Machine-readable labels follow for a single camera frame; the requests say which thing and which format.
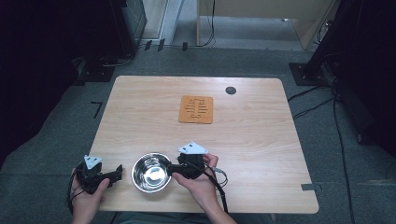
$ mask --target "stainless steel bowl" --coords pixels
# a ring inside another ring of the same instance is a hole
[[[149,153],[142,156],[132,170],[134,185],[146,193],[157,192],[166,187],[171,180],[166,167],[171,162],[161,153]]]

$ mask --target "table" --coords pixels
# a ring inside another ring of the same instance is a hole
[[[173,34],[183,4],[184,0],[179,0]],[[196,41],[200,45],[200,17],[212,15],[213,0],[197,0],[197,4]],[[323,22],[333,19],[338,5],[339,0],[216,0],[215,16],[292,19],[303,49],[307,49]]]
[[[213,97],[213,123],[179,122],[182,95]],[[141,156],[160,152],[177,163],[177,148],[190,141],[219,156],[231,213],[318,211],[315,192],[302,189],[311,179],[279,79],[127,76],[116,79],[92,144],[104,173],[124,167],[100,210],[203,212],[174,179],[152,194],[131,179]]]

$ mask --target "person's left hand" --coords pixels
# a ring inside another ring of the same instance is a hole
[[[103,194],[107,189],[109,179],[104,179],[94,194],[82,192],[80,184],[76,176],[73,179],[72,190],[74,191],[72,197],[77,195],[73,201],[73,221],[74,224],[90,223],[96,215],[100,202],[105,200]]]

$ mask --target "hand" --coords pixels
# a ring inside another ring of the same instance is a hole
[[[216,167],[218,164],[219,157],[215,155],[204,154],[203,157],[209,167]],[[216,179],[211,169],[206,168],[205,171]],[[212,223],[236,223],[222,210],[216,196],[216,188],[206,175],[202,174],[196,179],[186,179],[179,173],[172,173],[172,177],[179,185],[189,190],[192,198],[201,206]]]
[[[76,177],[73,179],[72,190],[74,191],[73,196],[77,195],[73,199],[73,222],[74,224],[87,224],[90,223],[96,215],[99,208],[100,202],[105,200],[103,194],[107,189],[109,179],[104,179],[94,194],[82,192],[80,184]]]

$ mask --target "gray carpet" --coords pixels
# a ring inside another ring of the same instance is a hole
[[[288,63],[305,63],[311,56],[312,52],[257,49],[141,49],[131,63],[116,69],[110,83],[70,87],[40,133],[8,156],[0,172],[0,223],[71,221],[64,204],[70,172],[90,151],[115,77],[278,77],[290,97],[309,88],[295,85]],[[290,102],[291,113],[331,97],[329,89],[312,91]],[[97,105],[92,102],[104,102],[96,119]],[[396,165],[390,166],[395,159],[377,146],[359,145],[344,107],[337,104],[336,113],[356,223],[396,223],[395,185],[371,182],[396,178]],[[317,189],[319,211],[314,215],[276,215],[276,223],[351,223],[332,102],[298,118],[295,125]],[[112,216],[99,212],[93,223],[109,223]]]

